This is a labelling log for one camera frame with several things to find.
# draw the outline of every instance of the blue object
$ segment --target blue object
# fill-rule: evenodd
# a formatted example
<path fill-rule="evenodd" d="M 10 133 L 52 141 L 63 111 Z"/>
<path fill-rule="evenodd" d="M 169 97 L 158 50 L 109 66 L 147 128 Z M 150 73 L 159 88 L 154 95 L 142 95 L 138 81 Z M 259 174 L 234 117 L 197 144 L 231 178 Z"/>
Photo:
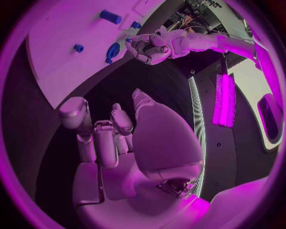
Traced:
<path fill-rule="evenodd" d="M 131 25 L 132 28 L 135 28 L 135 29 L 140 29 L 142 26 L 140 23 L 134 21 Z"/>
<path fill-rule="evenodd" d="M 84 47 L 81 44 L 76 44 L 73 48 L 78 53 L 81 53 L 83 51 L 83 49 L 84 49 Z"/>
<path fill-rule="evenodd" d="M 117 54 L 119 53 L 119 50 L 120 50 L 119 43 L 116 42 L 116 43 L 112 44 L 106 53 L 107 58 L 106 58 L 105 62 L 111 64 L 112 58 L 117 56 Z"/>
<path fill-rule="evenodd" d="M 117 14 L 114 14 L 114 13 L 110 13 L 108 12 L 107 10 L 103 10 L 101 13 L 100 13 L 100 17 L 103 18 L 103 19 L 106 19 L 114 24 L 119 24 L 121 21 L 122 21 L 122 17 L 117 15 Z"/>

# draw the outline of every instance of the robotic hand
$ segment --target robotic hand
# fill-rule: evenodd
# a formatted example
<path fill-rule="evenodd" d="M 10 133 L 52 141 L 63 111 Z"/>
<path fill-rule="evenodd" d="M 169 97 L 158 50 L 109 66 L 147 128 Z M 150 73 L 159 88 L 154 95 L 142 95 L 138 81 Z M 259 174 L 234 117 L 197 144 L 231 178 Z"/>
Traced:
<path fill-rule="evenodd" d="M 193 52 L 208 49 L 216 52 L 233 52 L 253 60 L 259 68 L 255 45 L 240 39 L 229 38 L 223 34 L 201 34 L 173 30 L 168 32 L 164 26 L 154 34 L 141 34 L 126 39 L 127 49 L 140 61 L 154 65 L 167 58 L 176 59 Z"/>

